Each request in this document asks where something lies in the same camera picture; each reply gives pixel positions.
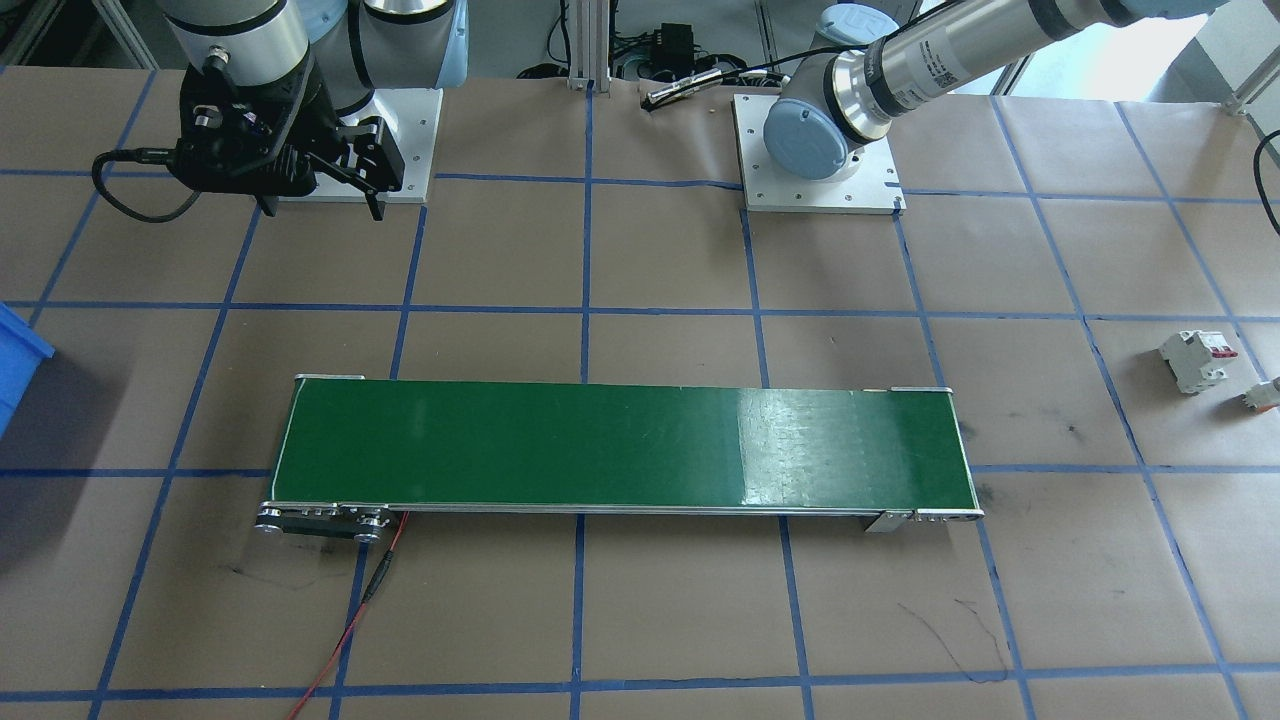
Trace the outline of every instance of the white circuit breaker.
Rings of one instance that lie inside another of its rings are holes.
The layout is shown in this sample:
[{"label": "white circuit breaker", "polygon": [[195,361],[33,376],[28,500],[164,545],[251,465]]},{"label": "white circuit breaker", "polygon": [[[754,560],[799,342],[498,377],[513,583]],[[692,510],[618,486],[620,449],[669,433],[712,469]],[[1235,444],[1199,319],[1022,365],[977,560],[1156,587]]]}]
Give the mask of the white circuit breaker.
[{"label": "white circuit breaker", "polygon": [[1226,365],[1240,354],[1226,343],[1222,333],[1183,331],[1160,346],[1160,356],[1169,363],[1178,379],[1178,389],[1187,395],[1203,392],[1226,379]]},{"label": "white circuit breaker", "polygon": [[1280,406],[1280,378],[1251,387],[1244,393],[1244,404],[1256,413],[1266,413]]}]

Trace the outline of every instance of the green conveyor belt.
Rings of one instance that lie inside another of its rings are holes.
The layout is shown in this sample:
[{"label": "green conveyor belt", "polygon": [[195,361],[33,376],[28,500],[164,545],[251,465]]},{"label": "green conveyor belt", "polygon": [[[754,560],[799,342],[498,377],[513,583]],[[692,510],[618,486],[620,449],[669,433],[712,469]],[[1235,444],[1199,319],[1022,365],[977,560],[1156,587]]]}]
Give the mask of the green conveyor belt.
[{"label": "green conveyor belt", "polygon": [[982,515],[946,391],[335,378],[297,380],[268,505]]}]

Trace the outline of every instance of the grid line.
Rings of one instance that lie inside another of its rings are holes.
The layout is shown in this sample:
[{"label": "grid line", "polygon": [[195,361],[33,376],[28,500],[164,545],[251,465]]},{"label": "grid line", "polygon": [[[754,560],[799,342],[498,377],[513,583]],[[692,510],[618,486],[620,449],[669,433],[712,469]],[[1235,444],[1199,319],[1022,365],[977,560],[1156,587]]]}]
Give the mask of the grid line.
[{"label": "grid line", "polygon": [[[1280,662],[1239,662],[1231,664],[1234,674],[1272,674],[1280,673]],[[1185,675],[1216,675],[1215,664],[1175,664],[1175,665],[1100,665],[1028,669],[1025,674],[1032,680],[1065,680],[1092,678],[1169,678]],[[759,678],[690,678],[671,679],[602,679],[577,683],[582,693],[616,693],[637,691],[699,691],[735,688],[799,688],[812,687],[876,687],[876,685],[915,685],[915,684],[964,684],[975,682],[1000,682],[1005,674],[998,670],[978,670],[969,673],[873,673],[849,675],[771,675]],[[575,683],[420,683],[420,684],[362,684],[347,685],[342,697],[433,697],[433,696],[494,696],[494,694],[568,694]],[[122,701],[166,701],[166,700],[269,700],[296,698],[303,687],[201,687],[201,688],[122,688],[105,693],[108,702]],[[5,703],[47,703],[47,702],[88,702],[99,693],[91,689],[78,691],[0,691],[0,702]],[[321,687],[315,697],[333,698],[332,687]]]},{"label": "grid line", "polygon": [[[1069,465],[1010,462],[996,465],[969,465],[974,474],[1000,473],[1069,473],[1069,474],[1139,474],[1139,465]],[[1153,475],[1276,475],[1280,465],[1147,465]],[[12,478],[163,478],[165,468],[0,468],[0,479]],[[265,478],[266,468],[178,468],[174,478]]]},{"label": "grid line", "polygon": [[[155,83],[156,72],[151,70],[147,73],[147,79],[142,83],[142,90],[138,92],[138,99],[133,102],[133,110],[129,113],[128,119],[124,122],[124,129],[120,131],[120,137],[115,141],[115,149],[119,150],[124,147],[124,141],[129,137],[129,131],[133,129],[133,123],[138,119],[138,113],[142,111],[142,104],[146,102],[147,95],[151,92],[151,86]],[[115,163],[109,163],[102,170],[102,176],[106,178],[111,177],[111,170]],[[84,233],[84,228],[88,225],[88,218],[93,214],[93,208],[97,205],[97,193],[92,192],[88,196],[88,201],[84,204],[84,211],[81,213],[79,220],[76,223],[76,229],[72,231],[72,237],[67,241],[67,247],[63,249],[63,254],[58,258],[58,264],[54,265],[54,272],[49,275],[49,282],[45,283],[45,290],[40,293],[40,300],[36,301],[36,309],[31,314],[31,319],[27,325],[35,328],[36,323],[40,322],[40,315],[45,311],[45,304],[49,302],[49,296],[54,293],[54,287],[58,286],[58,279],[61,277],[63,270],[67,269],[67,261],[70,260],[72,252],[76,250],[76,245],[79,242],[81,234]]]},{"label": "grid line", "polygon": [[147,560],[151,557],[151,547],[160,527],[160,516],[164,512],[165,502],[169,498],[169,491],[173,487],[175,470],[178,468],[178,459],[182,456],[182,448],[187,442],[187,433],[191,430],[191,423],[196,415],[196,406],[200,404],[200,396],[205,387],[205,379],[209,375],[209,368],[214,361],[214,352],[218,350],[218,341],[221,337],[223,327],[227,324],[227,315],[230,311],[230,300],[236,295],[236,287],[239,283],[241,272],[244,269],[244,259],[248,256],[250,246],[253,243],[253,233],[257,229],[260,217],[261,211],[255,209],[250,217],[248,229],[244,231],[244,241],[241,245],[239,256],[236,259],[236,266],[232,269],[230,279],[227,282],[227,292],[223,296],[224,306],[218,313],[218,319],[214,322],[214,329],[209,337],[209,346],[205,348],[205,356],[201,360],[200,372],[196,374],[195,387],[191,389],[191,398],[187,401],[187,410],[183,414],[182,424],[178,427],[178,438],[174,441],[173,452],[169,455],[169,466],[165,470],[164,480],[160,483],[160,492],[157,493],[155,506],[151,510],[151,519],[147,523],[146,534],[142,537],[142,547],[138,550],[138,560],[134,565],[133,577],[129,580],[129,589],[124,597],[124,606],[120,609],[120,618],[115,625],[115,634],[113,635],[111,644],[108,648],[106,660],[102,662],[102,673],[99,676],[93,702],[90,706],[88,720],[97,720],[97,716],[102,710],[102,700],[110,687],[111,675],[115,671],[115,662],[119,659],[120,647],[124,644],[124,634],[128,630],[129,620],[133,614],[133,603],[137,601],[138,591],[142,587],[142,575],[146,573]]},{"label": "grid line", "polygon": [[[911,261],[911,249],[906,241],[906,229],[902,227],[901,210],[893,211],[893,232],[897,234],[899,249],[902,254],[902,266],[906,270],[906,279],[911,287],[911,299],[915,310],[920,316],[920,332],[924,337],[924,346],[929,354],[929,365],[933,368],[933,382],[938,387],[946,387],[946,374],[942,372],[942,361],[938,357],[938,347],[933,340],[933,329],[929,324],[929,314],[924,309],[924,297],[920,295],[920,286],[915,277],[915,264]],[[1027,720],[1036,720],[1036,705],[1032,701],[1030,685],[1027,683],[1027,674],[1023,670],[1023,656],[1018,647],[1018,637],[1014,634],[1014,623],[1009,615],[1009,605],[1005,602],[1005,591],[1000,584],[1000,573],[996,569],[996,556],[991,551],[987,541],[987,525],[980,518],[977,520],[978,541],[982,547],[983,565],[987,568],[987,578],[991,582],[991,593],[996,601],[996,610],[1000,614],[1000,623],[1005,629],[1005,643],[1009,647],[1009,659],[1012,667],[1014,680],[1018,683],[1018,694],[1023,701],[1023,712]]]},{"label": "grid line", "polygon": [[1151,156],[1147,155],[1147,149],[1143,147],[1142,140],[1138,138],[1138,133],[1133,129],[1133,123],[1129,122],[1129,115],[1125,114],[1124,108],[1119,102],[1115,104],[1116,113],[1120,115],[1120,122],[1124,123],[1125,132],[1129,133],[1129,138],[1133,141],[1134,147],[1138,149],[1138,154],[1142,156],[1142,161],[1147,165],[1147,172],[1151,173],[1152,179],[1156,181],[1156,187],[1160,188],[1161,200],[1169,206],[1169,211],[1174,214],[1174,220],[1178,222],[1178,229],[1181,231],[1183,237],[1187,240],[1187,247],[1192,251],[1196,258],[1196,263],[1199,264],[1201,272],[1204,274],[1204,279],[1208,281],[1210,290],[1213,291],[1213,296],[1217,297],[1219,304],[1226,313],[1229,322],[1231,323],[1231,329],[1235,331],[1236,337],[1240,338],[1240,343],[1244,345],[1244,351],[1249,356],[1249,363],[1253,364],[1253,370],[1257,373],[1258,379],[1263,378],[1262,364],[1258,361],[1257,354],[1253,351],[1253,346],[1249,343],[1249,338],[1244,334],[1244,328],[1240,327],[1239,320],[1235,319],[1235,314],[1231,311],[1230,302],[1226,301],[1226,295],[1222,293],[1221,286],[1217,284],[1217,278],[1208,269],[1208,263],[1204,260],[1204,254],[1201,252],[1199,245],[1196,243],[1196,238],[1192,237],[1190,228],[1187,227],[1187,222],[1183,219],[1183,214],[1178,210],[1178,204],[1172,197],[1169,196],[1169,190],[1165,187],[1165,182],[1160,179],[1160,173],[1156,172],[1155,163],[1151,161]]},{"label": "grid line", "polygon": [[[579,382],[591,374],[591,173],[595,163],[595,81],[586,82],[586,131],[582,141],[582,324],[579,350]],[[582,716],[582,612],[586,597],[586,515],[573,520],[573,607],[570,635],[568,720]]]},{"label": "grid line", "polygon": [[739,222],[742,225],[742,247],[746,249],[746,281],[751,290],[751,320],[755,324],[755,356],[760,366],[760,387],[769,384],[769,360],[764,352],[764,320],[760,315],[760,287],[755,275],[755,252],[751,250],[751,222],[748,219],[746,209],[739,211]]},{"label": "grid line", "polygon": [[[9,307],[36,307],[61,310],[220,310],[221,302],[211,301],[133,301],[133,300],[3,300]],[[969,320],[1056,320],[1079,322],[1073,313],[1023,313],[1002,310],[814,310],[808,307],[622,307],[580,305],[426,305],[389,302],[247,302],[234,301],[232,310],[266,310],[287,313],[499,313],[531,315],[760,315],[782,318],[919,318]],[[1280,324],[1276,315],[1179,315],[1085,313],[1085,320],[1133,323],[1260,323]]]},{"label": "grid line", "polygon": [[[422,255],[422,238],[426,233],[426,214],[428,210],[425,205],[419,208],[417,227],[413,231],[413,249],[410,251],[408,270],[404,273],[404,296],[401,306],[399,325],[396,328],[396,347],[392,350],[392,366],[387,373],[387,377],[393,380],[399,379],[401,360],[404,355],[404,334],[408,332],[408,309],[413,300],[413,287],[417,283],[417,264]],[[360,550],[356,552],[356,568],[351,575],[351,597],[347,601],[347,620],[343,624],[343,628],[351,624],[356,612],[360,610],[360,601],[365,584],[365,571],[367,566],[369,544],[361,543]],[[342,716],[342,691],[347,684],[347,671],[351,667],[351,653],[356,644],[356,635],[358,633],[360,628],[351,629],[351,637],[347,638],[347,644],[342,648],[342,653],[338,657],[338,670],[334,673],[333,678],[333,700],[329,702],[329,720],[338,720]]]},{"label": "grid line", "polygon": [[791,553],[791,527],[787,518],[778,516],[778,537],[782,539],[782,569],[787,575],[787,605],[791,607],[791,634],[796,643],[796,669],[800,675],[796,683],[800,685],[800,698],[804,703],[805,720],[814,720],[813,687],[809,678],[809,651],[804,639],[804,619],[800,615],[800,591],[796,584],[795,557]]},{"label": "grid line", "polygon": [[[1213,655],[1213,660],[1219,667],[1219,673],[1222,676],[1222,682],[1226,684],[1226,691],[1231,698],[1233,706],[1235,707],[1236,716],[1240,720],[1248,720],[1248,712],[1244,710],[1244,703],[1240,700],[1240,693],[1235,685],[1235,680],[1231,676],[1231,671],[1226,664],[1226,660],[1222,656],[1222,650],[1221,646],[1219,644],[1217,634],[1213,632],[1213,626],[1208,620],[1208,615],[1204,611],[1203,603],[1201,602],[1199,592],[1197,591],[1196,583],[1190,577],[1190,571],[1187,569],[1187,562],[1183,559],[1183,552],[1178,544],[1178,538],[1174,536],[1174,530],[1169,523],[1169,518],[1165,515],[1165,509],[1164,503],[1160,500],[1160,493],[1156,491],[1156,484],[1152,480],[1151,471],[1147,466],[1146,459],[1142,455],[1142,448],[1138,446],[1138,439],[1137,436],[1134,434],[1133,425],[1130,424],[1129,416],[1125,413],[1124,405],[1120,401],[1120,393],[1116,389],[1115,379],[1111,375],[1111,370],[1107,368],[1106,359],[1102,356],[1102,350],[1100,348],[1097,338],[1093,334],[1093,328],[1089,325],[1089,322],[1080,305],[1080,297],[1075,291],[1075,286],[1071,283],[1070,273],[1066,269],[1066,263],[1062,260],[1062,254],[1059,250],[1057,241],[1053,237],[1053,232],[1048,227],[1048,220],[1044,218],[1044,211],[1041,208],[1039,197],[1032,190],[1030,177],[1027,174],[1027,168],[1023,165],[1021,156],[1019,155],[1018,149],[1014,143],[1014,138],[1009,132],[1009,126],[1005,122],[1005,115],[1001,111],[1000,102],[996,100],[996,97],[991,99],[991,106],[995,110],[996,122],[1000,126],[1000,132],[1004,135],[1005,142],[1009,146],[1009,151],[1012,154],[1014,165],[1018,168],[1018,174],[1021,178],[1023,184],[1027,187],[1028,193],[1030,193],[1032,206],[1034,208],[1036,217],[1041,223],[1041,229],[1044,232],[1044,240],[1053,254],[1053,260],[1057,263],[1059,272],[1062,277],[1062,282],[1066,284],[1066,291],[1071,299],[1071,305],[1079,314],[1080,327],[1084,331],[1087,342],[1089,343],[1089,350],[1093,354],[1093,360],[1098,366],[1098,372],[1102,374],[1103,384],[1106,386],[1107,395],[1110,395],[1111,397],[1111,404],[1115,407],[1116,415],[1120,419],[1120,424],[1124,427],[1125,438],[1128,439],[1129,448],[1133,452],[1134,460],[1138,464],[1143,484],[1146,486],[1147,495],[1149,496],[1152,502],[1152,509],[1155,510],[1156,516],[1160,521],[1166,544],[1169,546],[1169,551],[1174,557],[1175,565],[1178,566],[1178,571],[1183,579],[1183,585],[1184,589],[1187,591],[1188,598],[1196,610],[1196,616],[1199,621],[1201,630],[1203,632],[1204,638],[1208,642],[1210,651]],[[1116,110],[1117,111],[1120,110],[1119,105],[1116,105]],[[1133,128],[1129,126],[1128,119],[1124,118],[1123,111],[1120,111],[1120,118],[1124,120],[1125,128],[1128,129],[1130,138],[1134,141],[1134,143],[1138,143],[1138,137],[1133,133]],[[1140,143],[1138,143],[1138,150],[1139,152],[1142,152],[1143,160],[1147,161],[1147,168],[1148,170],[1151,170],[1152,177],[1156,178],[1156,183],[1160,187],[1161,193],[1165,195],[1165,199],[1167,200],[1169,195],[1164,190],[1165,186],[1164,183],[1161,183],[1158,176],[1156,174],[1155,167],[1151,164],[1151,160],[1147,158],[1146,151],[1142,149]],[[1189,233],[1187,234],[1187,241],[1188,243],[1192,243]],[[1213,284],[1215,281],[1212,279],[1212,277],[1208,275],[1208,266],[1202,264],[1201,269],[1206,273],[1208,282]],[[1222,309],[1226,310],[1226,313],[1230,315],[1230,307],[1226,305],[1225,300],[1222,300]]]}]

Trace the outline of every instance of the metal mounting plate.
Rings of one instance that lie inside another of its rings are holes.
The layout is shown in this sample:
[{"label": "metal mounting plate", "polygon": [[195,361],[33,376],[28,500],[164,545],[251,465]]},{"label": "metal mounting plate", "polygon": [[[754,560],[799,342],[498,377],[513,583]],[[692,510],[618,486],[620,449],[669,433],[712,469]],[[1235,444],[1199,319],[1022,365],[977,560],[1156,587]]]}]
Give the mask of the metal mounting plate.
[{"label": "metal mounting plate", "polygon": [[[443,90],[378,90],[362,110],[343,118],[353,123],[370,115],[387,120],[401,155],[404,156],[404,184],[397,192],[385,193],[387,202],[417,204],[426,201],[426,183],[431,177],[431,159],[435,155],[435,132],[439,128]],[[306,197],[282,197],[293,202],[364,202],[365,196],[349,184],[317,176],[319,187]]]},{"label": "metal mounting plate", "polygon": [[748,210],[887,215],[906,208],[887,140],[868,145],[858,172],[844,181],[815,182],[783,170],[764,147],[764,119],[776,101],[771,95],[733,96]]}]

